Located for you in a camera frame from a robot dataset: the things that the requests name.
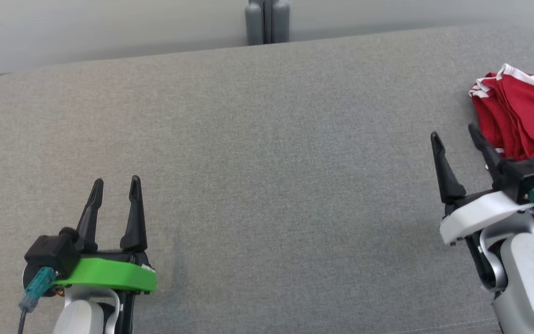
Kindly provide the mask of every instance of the metal bracket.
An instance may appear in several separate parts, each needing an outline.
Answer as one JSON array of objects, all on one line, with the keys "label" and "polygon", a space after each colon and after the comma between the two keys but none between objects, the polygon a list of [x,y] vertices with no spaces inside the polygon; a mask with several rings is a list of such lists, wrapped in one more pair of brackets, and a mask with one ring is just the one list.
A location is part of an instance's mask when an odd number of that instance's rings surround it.
[{"label": "metal bracket", "polygon": [[290,40],[290,0],[248,0],[244,13],[248,45]]}]

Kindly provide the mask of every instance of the robot arm with white bracket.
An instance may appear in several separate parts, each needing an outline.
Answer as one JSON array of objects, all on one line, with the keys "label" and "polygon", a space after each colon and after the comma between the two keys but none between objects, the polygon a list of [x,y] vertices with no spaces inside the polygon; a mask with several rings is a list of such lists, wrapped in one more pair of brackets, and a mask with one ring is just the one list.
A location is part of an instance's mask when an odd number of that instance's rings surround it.
[{"label": "robot arm with white bracket", "polygon": [[446,245],[466,241],[479,278],[494,293],[492,306],[502,332],[534,334],[534,159],[504,160],[477,127],[469,125],[469,132],[494,182],[491,190],[467,195],[438,134],[432,133],[445,203],[440,235]]}]

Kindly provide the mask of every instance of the red cloth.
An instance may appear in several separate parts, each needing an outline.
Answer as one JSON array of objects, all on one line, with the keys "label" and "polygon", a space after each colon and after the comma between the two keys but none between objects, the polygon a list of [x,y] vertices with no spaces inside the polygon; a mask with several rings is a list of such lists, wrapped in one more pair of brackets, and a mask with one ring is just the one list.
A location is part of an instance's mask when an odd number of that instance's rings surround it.
[{"label": "red cloth", "polygon": [[492,145],[508,158],[534,158],[534,74],[504,64],[477,79],[469,96],[479,129]]}]

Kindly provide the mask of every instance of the gray fabric surface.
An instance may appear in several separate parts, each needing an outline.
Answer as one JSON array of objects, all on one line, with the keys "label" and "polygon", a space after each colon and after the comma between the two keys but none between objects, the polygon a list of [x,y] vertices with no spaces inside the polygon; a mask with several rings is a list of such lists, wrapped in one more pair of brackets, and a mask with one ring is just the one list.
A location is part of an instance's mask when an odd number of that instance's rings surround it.
[{"label": "gray fabric surface", "polygon": [[[142,178],[158,290],[136,333],[495,334],[464,244],[446,247],[438,130],[469,192],[490,178],[467,95],[534,34],[452,27],[96,61],[0,77],[0,334],[23,254],[76,226],[104,178],[116,248]],[[50,333],[61,298],[26,333]]]}]

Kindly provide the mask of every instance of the folded garment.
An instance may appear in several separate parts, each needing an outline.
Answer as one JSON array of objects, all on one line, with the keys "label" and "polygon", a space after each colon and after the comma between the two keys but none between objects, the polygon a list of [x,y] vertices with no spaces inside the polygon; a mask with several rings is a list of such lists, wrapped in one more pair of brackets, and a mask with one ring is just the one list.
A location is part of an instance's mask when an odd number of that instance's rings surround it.
[{"label": "folded garment", "polygon": [[479,129],[492,145],[507,158],[534,158],[534,74],[504,64],[477,79],[469,96]]}]

